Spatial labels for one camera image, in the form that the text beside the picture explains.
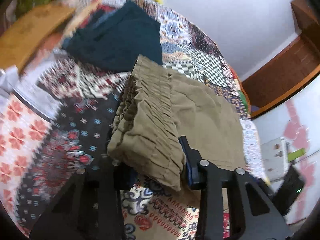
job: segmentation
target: checkered fabric patch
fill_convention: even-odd
[[[166,62],[163,64],[164,68],[171,68],[178,71],[180,74],[186,75],[186,77],[198,80],[200,74],[197,67],[194,67],[191,61],[180,61],[180,62]]]
[[[216,56],[195,49],[188,50],[188,54],[190,54],[192,62],[195,62],[203,78],[207,78],[212,84],[228,87],[222,72],[221,62]]]

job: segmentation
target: dark blue cloth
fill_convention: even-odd
[[[159,29],[159,22],[127,0],[103,22],[78,29],[62,47],[84,63],[116,73],[126,72],[133,69],[139,54],[162,65]]]

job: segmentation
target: patterned blanket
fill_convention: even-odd
[[[125,1],[65,0],[64,4],[77,6],[77,13],[81,13],[84,3],[95,3],[79,22],[81,27],[98,8],[110,11]],[[206,84],[236,107],[243,127],[247,170],[264,178],[257,130],[241,101],[238,80],[216,44],[172,9],[153,0],[133,1],[161,23],[163,67]],[[99,170],[129,75],[106,73],[59,49],[39,61],[26,68],[26,76],[11,94],[0,120],[0,200],[26,236],[77,168]],[[199,210],[177,202],[148,177],[139,175],[130,191],[122,191],[121,204],[127,239],[195,238]],[[98,208],[92,203],[90,213]],[[227,211],[223,220],[227,237]],[[95,236],[103,225],[96,221],[92,225],[88,234]]]

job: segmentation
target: wrinkled fabric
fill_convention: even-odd
[[[235,108],[204,84],[141,55],[113,125],[108,154],[170,187],[179,201],[194,207],[200,192],[190,191],[180,179],[185,164],[180,136],[220,168],[244,167]]]
[[[63,48],[74,58],[102,70],[131,71],[139,54],[162,65],[160,23],[128,0],[98,24],[78,29]]]

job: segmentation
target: metal screw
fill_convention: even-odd
[[[209,162],[207,160],[201,160],[200,165],[206,167],[209,165]]]
[[[242,168],[237,168],[237,169],[236,169],[236,172],[237,172],[238,174],[240,174],[240,175],[245,174],[245,170],[242,169]]]
[[[81,175],[85,173],[85,168],[79,168],[77,169],[77,174]]]
[[[114,160],[114,161],[112,161],[112,165],[113,165],[113,166],[119,166],[120,163],[121,163],[121,161],[119,161],[119,160]]]

